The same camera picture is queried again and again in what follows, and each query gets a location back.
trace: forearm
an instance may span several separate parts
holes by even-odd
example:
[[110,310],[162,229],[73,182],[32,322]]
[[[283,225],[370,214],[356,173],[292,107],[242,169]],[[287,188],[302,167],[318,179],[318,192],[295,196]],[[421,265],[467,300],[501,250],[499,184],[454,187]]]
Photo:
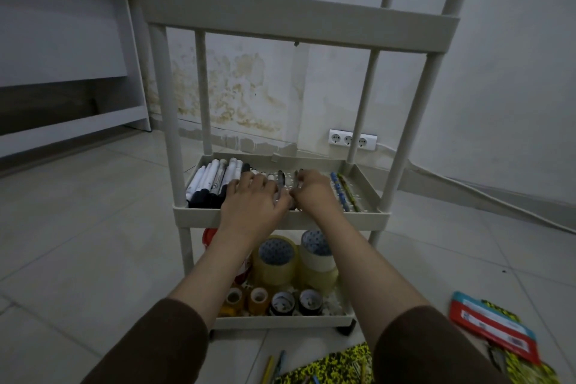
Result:
[[168,297],[196,310],[208,330],[212,329],[234,277],[249,252],[248,240],[234,236],[233,232],[218,230],[192,272]]
[[320,214],[317,224],[327,238],[366,342],[378,337],[399,315],[428,301],[371,247],[340,213]]

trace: yellow pencil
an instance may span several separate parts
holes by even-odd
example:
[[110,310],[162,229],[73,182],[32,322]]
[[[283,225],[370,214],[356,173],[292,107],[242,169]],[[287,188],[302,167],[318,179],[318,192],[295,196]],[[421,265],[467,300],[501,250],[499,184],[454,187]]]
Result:
[[360,384],[364,384],[364,378],[366,377],[366,360],[362,360],[362,371],[360,373]]
[[268,358],[268,364],[266,365],[266,369],[264,370],[264,375],[262,375],[262,381],[260,384],[268,384],[270,380],[270,375],[272,375],[272,368],[274,367],[274,356],[271,355]]

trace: hand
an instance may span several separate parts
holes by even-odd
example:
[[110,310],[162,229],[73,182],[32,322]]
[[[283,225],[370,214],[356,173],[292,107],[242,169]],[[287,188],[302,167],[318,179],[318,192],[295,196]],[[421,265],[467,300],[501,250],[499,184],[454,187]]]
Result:
[[274,205],[277,191],[275,181],[252,172],[244,172],[240,180],[230,181],[220,210],[218,235],[242,240],[250,249],[266,240],[292,205],[286,188]]
[[316,221],[324,215],[342,214],[342,207],[334,196],[328,177],[321,175],[318,170],[302,170],[298,173],[298,180],[302,181],[302,185],[290,191],[298,209]]

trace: brown sleeve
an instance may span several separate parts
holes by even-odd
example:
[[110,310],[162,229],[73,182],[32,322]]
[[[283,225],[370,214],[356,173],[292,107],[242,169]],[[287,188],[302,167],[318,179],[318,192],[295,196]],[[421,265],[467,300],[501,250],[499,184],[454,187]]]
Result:
[[92,369],[83,384],[190,384],[208,348],[208,330],[191,307],[174,299],[154,305]]
[[377,383],[505,383],[490,362],[439,311],[412,308],[382,332],[373,355]]

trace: power socket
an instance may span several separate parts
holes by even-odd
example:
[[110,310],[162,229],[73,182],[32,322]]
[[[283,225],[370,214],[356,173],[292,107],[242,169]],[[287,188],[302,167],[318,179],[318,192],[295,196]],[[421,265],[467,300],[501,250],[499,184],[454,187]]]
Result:
[[[358,148],[365,151],[375,151],[376,141],[378,137],[376,135],[360,134],[358,139]],[[330,129],[328,133],[328,144],[333,146],[344,146],[349,147],[352,143],[352,133],[346,130]]]

